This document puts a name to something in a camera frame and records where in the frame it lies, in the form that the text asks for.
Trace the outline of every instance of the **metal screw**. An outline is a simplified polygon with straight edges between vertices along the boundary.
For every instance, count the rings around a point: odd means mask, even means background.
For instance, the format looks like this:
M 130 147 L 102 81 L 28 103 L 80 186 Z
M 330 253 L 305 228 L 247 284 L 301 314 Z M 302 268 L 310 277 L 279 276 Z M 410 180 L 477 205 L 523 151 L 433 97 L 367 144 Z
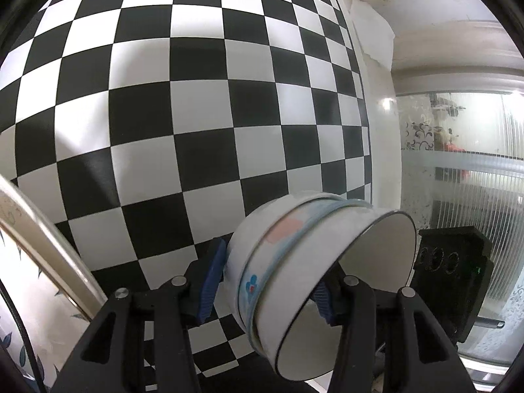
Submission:
M 407 297 L 409 299 L 415 296 L 415 290 L 413 288 L 404 287 L 400 291 L 404 297 Z
M 344 277 L 344 283 L 350 287 L 355 287 L 358 285 L 358 278 L 356 276 L 348 275 Z
M 129 295 L 129 290 L 127 288 L 119 288 L 115 291 L 115 297 L 117 299 L 124 299 Z
M 181 287 L 182 285 L 185 285 L 185 283 L 187 282 L 187 279 L 185 278 L 185 276 L 175 276 L 173 279 L 171 279 L 171 283 L 175 286 L 175 287 Z

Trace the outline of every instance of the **checkerboard pattern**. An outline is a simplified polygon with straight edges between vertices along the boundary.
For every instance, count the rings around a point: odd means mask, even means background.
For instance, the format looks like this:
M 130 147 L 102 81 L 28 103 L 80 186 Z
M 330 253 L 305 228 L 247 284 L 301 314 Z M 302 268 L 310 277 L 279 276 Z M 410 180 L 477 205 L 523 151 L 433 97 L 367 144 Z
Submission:
M 49 0 L 0 69 L 0 172 L 106 293 L 157 288 L 268 200 L 371 199 L 355 45 L 337 0 Z M 206 376 L 251 352 L 221 290 L 211 319 Z

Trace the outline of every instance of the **black and white checkerboard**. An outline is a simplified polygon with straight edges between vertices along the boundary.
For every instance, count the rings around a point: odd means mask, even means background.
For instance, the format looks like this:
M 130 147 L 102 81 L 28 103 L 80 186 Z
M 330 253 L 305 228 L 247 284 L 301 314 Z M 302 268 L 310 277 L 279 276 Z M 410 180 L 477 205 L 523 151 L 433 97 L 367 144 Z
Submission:
M 353 44 L 337 0 L 50 0 L 0 69 L 0 172 L 107 293 L 156 288 L 270 199 L 371 199 Z M 206 376 L 251 352 L 222 290 L 190 336 Z

